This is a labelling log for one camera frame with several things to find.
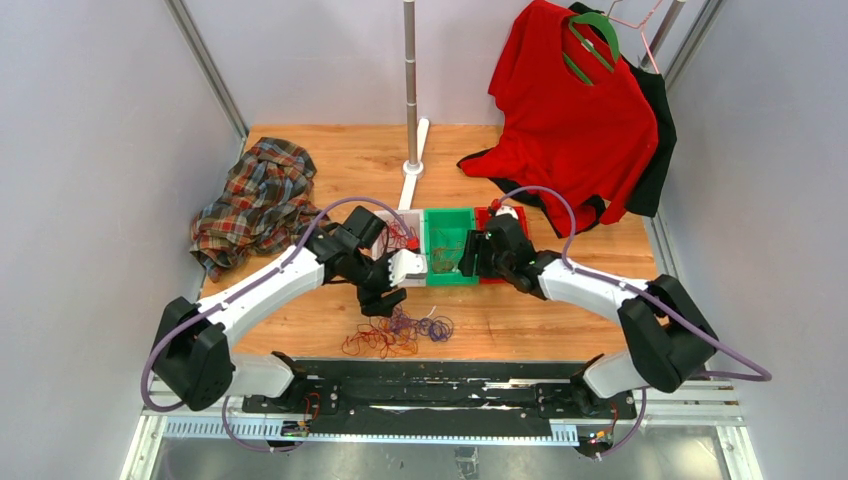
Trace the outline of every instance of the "green hanger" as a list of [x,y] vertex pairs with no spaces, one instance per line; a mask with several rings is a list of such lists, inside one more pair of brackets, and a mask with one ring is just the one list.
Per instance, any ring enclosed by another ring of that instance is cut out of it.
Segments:
[[[601,55],[600,53],[598,53],[597,50],[595,50],[595,47],[592,45],[591,42],[589,42],[589,40],[586,39],[586,37],[584,37],[580,34],[580,32],[577,31],[577,29],[574,27],[575,23],[581,25],[589,25],[598,29],[598,31],[601,32],[601,35],[604,36],[607,41],[607,44],[610,47],[610,53],[612,53],[613,62],[618,62],[618,59],[621,56],[621,52],[619,50],[618,45],[618,36],[615,34],[615,29],[612,27],[612,24],[609,22],[609,19],[595,12],[584,13],[583,15],[576,15],[570,17],[568,19],[568,29],[571,30],[571,33],[573,33],[574,36],[577,37],[578,40],[580,40],[580,43],[584,47],[586,47],[586,49],[589,50],[589,52],[592,53],[592,55],[594,55],[595,58],[597,58],[598,61],[601,62],[601,64],[603,64],[603,66],[609,72],[612,72],[615,68],[610,65],[609,62],[607,62],[606,58],[604,58],[603,55]],[[565,60],[565,63],[566,65],[568,65],[568,68],[570,68],[583,83],[587,85],[593,85],[589,77],[585,73],[583,73],[582,70],[580,70],[577,64],[574,63],[574,61],[571,60],[571,58],[569,58],[565,52],[562,53],[562,58],[563,60]]]

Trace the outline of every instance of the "crumpled cloth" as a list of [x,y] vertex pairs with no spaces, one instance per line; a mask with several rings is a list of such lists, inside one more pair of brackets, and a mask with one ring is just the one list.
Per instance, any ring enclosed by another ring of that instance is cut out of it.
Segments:
[[245,152],[221,197],[191,222],[189,251],[209,279],[296,242],[320,211],[310,200],[316,173],[306,150],[286,140],[263,137]]

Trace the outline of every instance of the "wooden tabletop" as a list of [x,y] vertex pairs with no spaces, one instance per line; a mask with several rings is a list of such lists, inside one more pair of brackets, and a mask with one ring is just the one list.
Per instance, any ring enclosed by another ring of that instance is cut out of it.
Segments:
[[[397,205],[406,159],[404,126],[257,126],[247,145],[260,137],[284,138],[306,148],[315,161],[315,204],[368,195]],[[491,126],[434,125],[424,149],[424,176],[419,180],[413,208],[485,206],[501,192],[487,179],[466,177],[456,162],[463,156],[497,144],[499,130]],[[356,204],[331,213],[342,221]],[[377,208],[366,205],[369,209]],[[528,207],[530,237],[537,250],[561,250],[541,211]],[[642,219],[626,215],[615,225],[599,226],[578,235],[569,255],[577,262],[634,278],[657,274]],[[208,281],[203,296],[226,289],[275,257],[254,257],[228,272],[218,283]],[[624,347],[620,329],[574,305],[542,301],[520,294],[511,285],[410,288],[403,308],[419,318],[437,307],[450,317],[455,331],[449,341],[418,340],[414,358],[487,360],[584,361]],[[273,350],[295,357],[343,357],[341,350],[357,324],[355,288],[329,285],[303,295],[254,328],[235,348],[266,354]],[[362,356],[379,356],[363,352]]]

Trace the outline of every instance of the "white wall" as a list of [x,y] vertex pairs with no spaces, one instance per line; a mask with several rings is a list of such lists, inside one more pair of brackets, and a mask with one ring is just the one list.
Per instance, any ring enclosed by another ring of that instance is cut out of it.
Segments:
[[[648,39],[672,0],[648,24]],[[659,55],[667,65],[705,0],[689,0]],[[402,0],[188,0],[235,98],[255,124],[404,123]],[[416,2],[419,114],[436,123],[500,123],[489,80],[512,22],[529,0]],[[570,5],[571,0],[555,3]],[[584,3],[606,9],[611,0]],[[625,0],[638,23],[656,0]],[[619,29],[622,51],[644,52]]]
[[738,384],[765,478],[844,478],[848,4],[725,3],[670,95],[663,214],[718,335],[774,373]]
[[0,6],[3,478],[116,478],[238,141],[162,1]]

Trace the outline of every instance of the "red t-shirt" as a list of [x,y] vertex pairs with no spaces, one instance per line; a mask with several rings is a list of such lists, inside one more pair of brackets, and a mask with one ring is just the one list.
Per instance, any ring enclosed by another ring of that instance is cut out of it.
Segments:
[[[575,209],[580,231],[596,220],[594,208],[581,207],[593,194],[610,201],[601,223],[624,215],[656,150],[657,122],[627,62],[619,58],[609,72],[569,30],[572,15],[535,0],[515,20],[489,86],[504,112],[503,134],[495,148],[460,168],[473,177],[556,190]],[[588,26],[575,26],[612,64],[603,40]],[[563,52],[593,85],[568,68]],[[550,194],[540,197],[557,230],[568,232],[565,207]]]

